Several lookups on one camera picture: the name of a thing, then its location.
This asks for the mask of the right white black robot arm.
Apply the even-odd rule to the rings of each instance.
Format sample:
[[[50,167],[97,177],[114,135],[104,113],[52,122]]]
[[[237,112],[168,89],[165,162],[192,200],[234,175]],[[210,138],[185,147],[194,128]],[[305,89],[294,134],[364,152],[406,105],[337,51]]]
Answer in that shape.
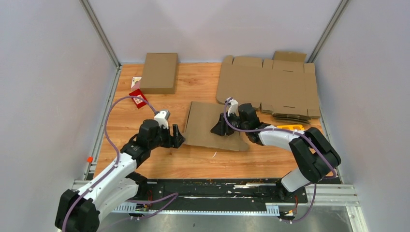
[[[283,202],[291,200],[300,188],[318,183],[329,173],[335,177],[335,169],[341,164],[339,154],[320,130],[315,127],[308,130],[281,129],[261,122],[250,103],[238,105],[229,99],[210,131],[219,136],[243,132],[252,143],[291,151],[297,168],[276,184],[276,195]]]

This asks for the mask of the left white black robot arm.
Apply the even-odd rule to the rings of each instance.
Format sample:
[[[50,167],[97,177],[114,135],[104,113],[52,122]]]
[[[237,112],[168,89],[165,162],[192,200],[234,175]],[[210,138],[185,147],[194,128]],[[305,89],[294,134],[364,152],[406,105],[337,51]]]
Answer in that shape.
[[[96,232],[105,217],[124,201],[144,199],[148,186],[136,169],[158,147],[179,148],[185,138],[178,125],[165,127],[146,119],[139,131],[118,150],[111,165],[78,190],[66,190],[60,197],[55,226],[63,232]]]

